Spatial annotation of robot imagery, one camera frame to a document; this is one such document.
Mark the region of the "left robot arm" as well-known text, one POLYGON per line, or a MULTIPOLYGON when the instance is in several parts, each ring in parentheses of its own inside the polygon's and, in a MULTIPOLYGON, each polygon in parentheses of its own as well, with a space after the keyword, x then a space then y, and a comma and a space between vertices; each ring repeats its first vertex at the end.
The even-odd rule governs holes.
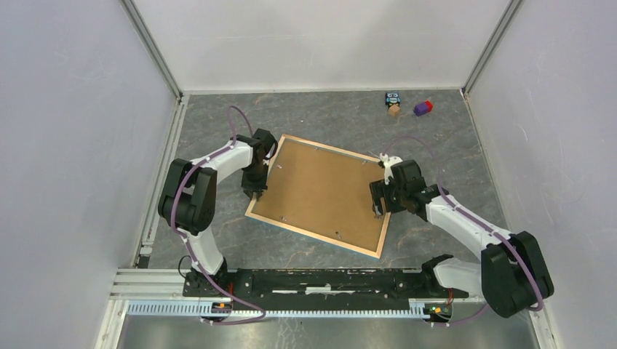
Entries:
POLYGON ((226 261, 216 246, 211 224, 215 216, 218 185, 242 172, 241 188, 250 199, 267 189, 268 162, 278 142, 267 130, 251 136, 234 135, 222 148, 194 160, 175 159, 167 172, 158 213, 179 235, 191 270, 186 286, 220 296, 228 288, 226 261))

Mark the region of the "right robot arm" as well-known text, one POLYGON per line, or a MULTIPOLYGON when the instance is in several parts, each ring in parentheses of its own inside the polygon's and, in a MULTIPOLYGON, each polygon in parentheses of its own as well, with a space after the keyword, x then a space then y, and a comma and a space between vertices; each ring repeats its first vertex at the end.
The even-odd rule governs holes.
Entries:
POLYGON ((438 297, 447 289, 475 294, 503 318, 544 309, 554 285, 534 235, 500 228, 460 204, 440 183, 427 185, 414 160, 381 154, 378 165, 383 179, 369 185, 376 216, 414 214, 449 233, 477 258, 464 262, 442 255, 428 262, 428 272, 420 277, 425 294, 438 297))

